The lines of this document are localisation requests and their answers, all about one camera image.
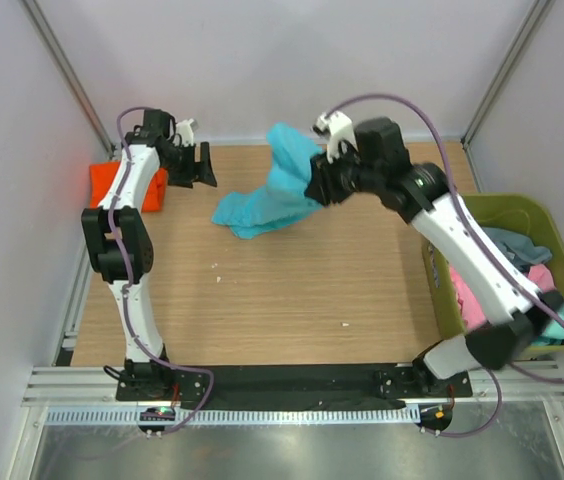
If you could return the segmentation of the turquoise blue t shirt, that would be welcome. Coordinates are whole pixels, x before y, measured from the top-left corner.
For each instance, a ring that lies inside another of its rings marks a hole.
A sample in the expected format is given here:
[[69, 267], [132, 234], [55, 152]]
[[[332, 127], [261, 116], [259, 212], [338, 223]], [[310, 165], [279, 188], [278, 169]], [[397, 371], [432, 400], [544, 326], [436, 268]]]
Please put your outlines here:
[[265, 183], [249, 193], [229, 193], [211, 216], [213, 224], [229, 228], [240, 239], [288, 227], [322, 209], [305, 196], [312, 178], [310, 160], [321, 148], [286, 123], [275, 124], [266, 140], [272, 163]]

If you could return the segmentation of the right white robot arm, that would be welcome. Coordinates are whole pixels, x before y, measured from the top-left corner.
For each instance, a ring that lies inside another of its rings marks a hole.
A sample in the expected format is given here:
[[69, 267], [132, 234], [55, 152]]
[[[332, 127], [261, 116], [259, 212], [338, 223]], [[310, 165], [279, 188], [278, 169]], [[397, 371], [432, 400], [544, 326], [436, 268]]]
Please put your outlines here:
[[515, 360], [550, 323], [548, 309], [564, 299], [542, 291], [521, 274], [451, 194], [446, 174], [433, 163], [414, 164], [400, 127], [387, 117], [354, 124], [341, 112], [321, 115], [314, 131], [327, 141], [310, 160], [308, 198], [323, 206], [354, 193], [376, 196], [425, 237], [460, 274], [486, 317], [482, 326], [442, 340], [413, 361], [412, 381], [434, 396], [449, 378], [479, 367], [500, 370]]

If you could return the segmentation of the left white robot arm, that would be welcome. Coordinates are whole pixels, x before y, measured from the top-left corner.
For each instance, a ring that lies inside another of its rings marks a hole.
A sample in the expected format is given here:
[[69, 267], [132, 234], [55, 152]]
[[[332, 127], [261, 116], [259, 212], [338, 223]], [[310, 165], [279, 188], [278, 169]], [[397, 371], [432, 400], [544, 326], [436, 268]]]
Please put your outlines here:
[[120, 162], [98, 205], [81, 214], [89, 261], [111, 291], [125, 337], [122, 368], [105, 367], [119, 400], [163, 400], [174, 392], [175, 372], [158, 332], [149, 293], [153, 243], [142, 206], [153, 177], [167, 173], [171, 186], [217, 184], [210, 146], [195, 139], [197, 122], [141, 107], [141, 123], [119, 134]]

